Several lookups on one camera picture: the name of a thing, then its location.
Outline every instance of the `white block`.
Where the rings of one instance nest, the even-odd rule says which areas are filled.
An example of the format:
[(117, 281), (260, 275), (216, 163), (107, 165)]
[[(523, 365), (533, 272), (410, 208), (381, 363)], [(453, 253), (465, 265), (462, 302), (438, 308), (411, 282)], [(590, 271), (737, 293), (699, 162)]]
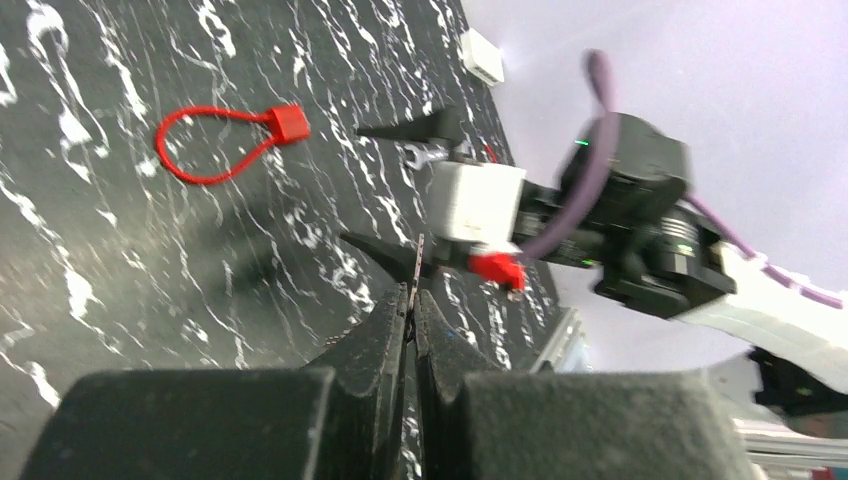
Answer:
[(459, 42), (462, 63), (469, 72), (489, 87), (503, 83), (503, 58), (498, 47), (473, 28), (463, 33)]
[(512, 237), (526, 172), (495, 163), (438, 162), (427, 192), (427, 222), (447, 240), (503, 245)]

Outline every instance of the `purple cable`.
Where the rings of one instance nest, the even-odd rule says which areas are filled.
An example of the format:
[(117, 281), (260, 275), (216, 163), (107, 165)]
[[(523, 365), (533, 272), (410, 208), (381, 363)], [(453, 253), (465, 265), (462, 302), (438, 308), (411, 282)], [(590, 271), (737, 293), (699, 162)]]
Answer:
[(597, 203), (609, 177), (609, 159), (618, 146), (618, 114), (613, 112), (612, 68), (606, 54), (591, 50), (585, 60), (586, 75), (599, 106), (598, 128), (589, 143), (589, 158), (583, 175), (564, 201), (559, 213), (545, 229), (519, 247), (518, 260), (537, 260), (552, 252), (574, 233), (577, 226)]
[[(687, 195), (686, 201), (690, 205), (692, 205), (695, 210), (697, 210), (704, 217), (706, 217), (709, 221), (713, 222), (715, 226), (719, 229), (721, 234), (724, 235), (724, 237), (727, 238), (730, 243), (739, 247), (739, 250), (742, 252), (742, 255), (747, 260), (753, 260), (757, 258), (759, 253), (753, 248), (751, 248), (750, 245), (743, 242), (742, 239), (740, 239), (739, 236), (736, 235), (736, 233), (734, 233), (733, 230), (730, 229), (730, 227), (728, 227), (724, 222), (722, 222), (721, 219), (718, 218), (718, 215), (716, 215), (706, 205), (704, 205), (703, 202), (701, 202), (698, 198), (692, 195)], [(786, 288), (791, 288), (793, 285), (796, 284), (796, 282), (792, 280), (792, 277), (787, 275), (781, 269), (769, 263), (766, 263), (765, 267), (763, 267), (763, 273)], [(835, 296), (832, 293), (829, 294), (818, 291), (817, 289), (815, 289), (815, 287), (809, 285), (800, 285), (800, 292), (801, 295), (803, 295), (804, 297), (822, 305), (826, 305), (828, 307), (837, 308), (841, 310), (845, 306), (841, 298)]]

